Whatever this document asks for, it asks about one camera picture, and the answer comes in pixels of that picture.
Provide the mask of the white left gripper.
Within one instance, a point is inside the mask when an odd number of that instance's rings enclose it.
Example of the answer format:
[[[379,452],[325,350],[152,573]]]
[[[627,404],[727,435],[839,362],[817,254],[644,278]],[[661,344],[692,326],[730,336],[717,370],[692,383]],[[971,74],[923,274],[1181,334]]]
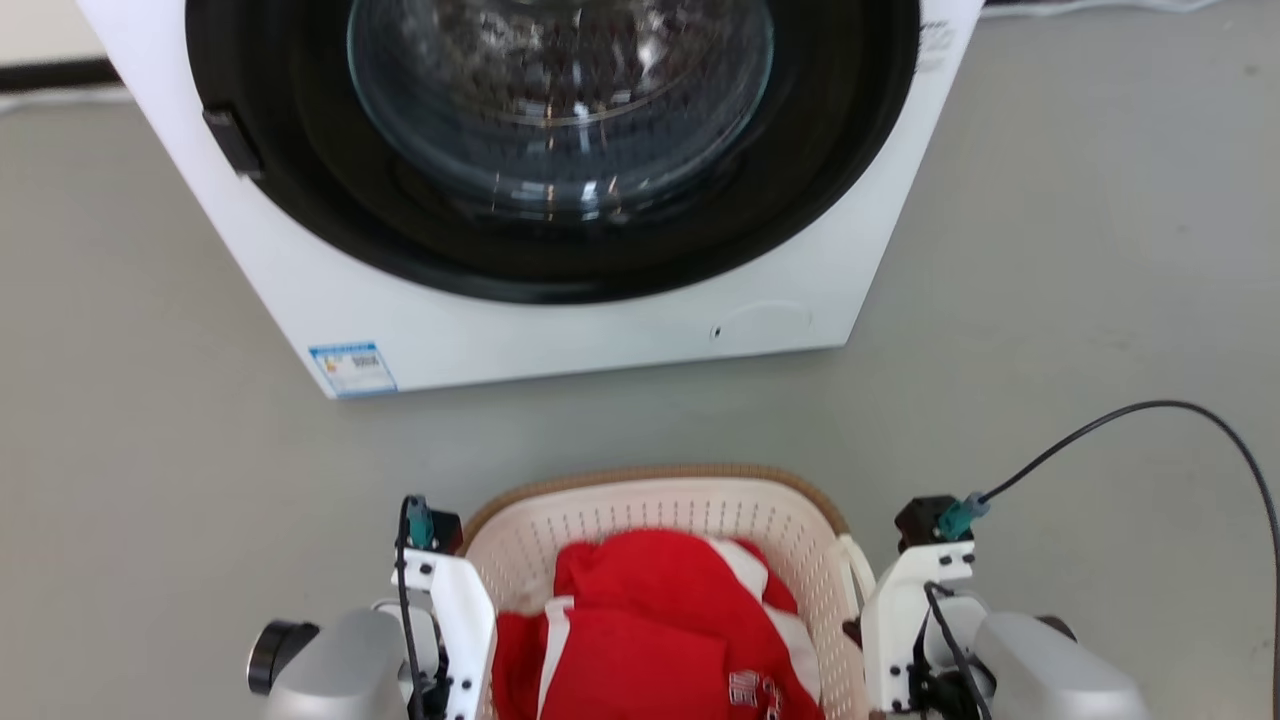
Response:
[[[399,547],[393,582],[411,720],[490,720],[497,611],[475,566]]]

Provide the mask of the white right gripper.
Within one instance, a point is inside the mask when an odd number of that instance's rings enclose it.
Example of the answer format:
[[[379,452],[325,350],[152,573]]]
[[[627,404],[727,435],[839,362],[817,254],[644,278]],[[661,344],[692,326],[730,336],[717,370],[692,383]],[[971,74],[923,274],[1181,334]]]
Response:
[[[950,583],[973,575],[966,559],[974,541],[923,544],[905,550],[877,582],[864,603],[861,652],[869,708],[882,714],[922,710],[911,696],[910,667],[916,664],[916,638],[931,614],[925,584]]]

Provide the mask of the cream plastic laundry basket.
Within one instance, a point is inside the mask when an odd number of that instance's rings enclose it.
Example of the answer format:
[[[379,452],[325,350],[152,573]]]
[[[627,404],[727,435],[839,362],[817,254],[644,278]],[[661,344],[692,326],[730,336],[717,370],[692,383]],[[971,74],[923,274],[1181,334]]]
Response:
[[[876,574],[827,495],[790,471],[741,462],[621,468],[517,487],[463,527],[461,553],[495,609],[530,609],[567,544],[662,528],[754,543],[794,593],[815,643],[826,720],[874,720],[846,626]]]

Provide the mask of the red white garment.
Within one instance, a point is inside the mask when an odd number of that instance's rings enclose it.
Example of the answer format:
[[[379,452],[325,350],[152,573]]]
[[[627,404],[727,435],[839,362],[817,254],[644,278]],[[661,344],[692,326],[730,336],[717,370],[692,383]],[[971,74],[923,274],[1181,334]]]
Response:
[[[797,601],[745,539],[573,543],[539,610],[503,612],[497,720],[827,720]]]

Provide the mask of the blue white energy label sticker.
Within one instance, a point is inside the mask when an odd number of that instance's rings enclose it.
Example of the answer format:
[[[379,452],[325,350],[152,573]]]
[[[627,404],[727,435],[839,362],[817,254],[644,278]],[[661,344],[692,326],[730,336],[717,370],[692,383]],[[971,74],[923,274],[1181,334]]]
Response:
[[[333,398],[393,395],[398,383],[374,342],[319,345],[308,347],[321,386]]]

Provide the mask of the white front-load washing machine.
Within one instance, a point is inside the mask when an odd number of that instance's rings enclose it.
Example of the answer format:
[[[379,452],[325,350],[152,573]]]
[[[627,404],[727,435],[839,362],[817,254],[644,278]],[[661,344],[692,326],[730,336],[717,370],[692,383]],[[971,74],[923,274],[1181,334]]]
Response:
[[[374,342],[398,392],[845,345],[986,6],[986,0],[922,0],[905,117],[847,195],[787,242],[677,290],[600,304],[531,305],[447,293],[369,266],[323,242],[238,177],[202,119],[179,22],[182,1],[78,4],[316,382],[323,379],[308,347]]]

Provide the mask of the black round glass washer door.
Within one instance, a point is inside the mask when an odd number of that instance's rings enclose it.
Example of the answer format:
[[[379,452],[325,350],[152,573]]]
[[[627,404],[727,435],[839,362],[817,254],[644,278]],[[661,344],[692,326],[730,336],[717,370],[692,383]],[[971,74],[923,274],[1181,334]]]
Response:
[[[344,255],[504,304],[731,272],[884,149],[922,0],[183,0],[204,108]]]

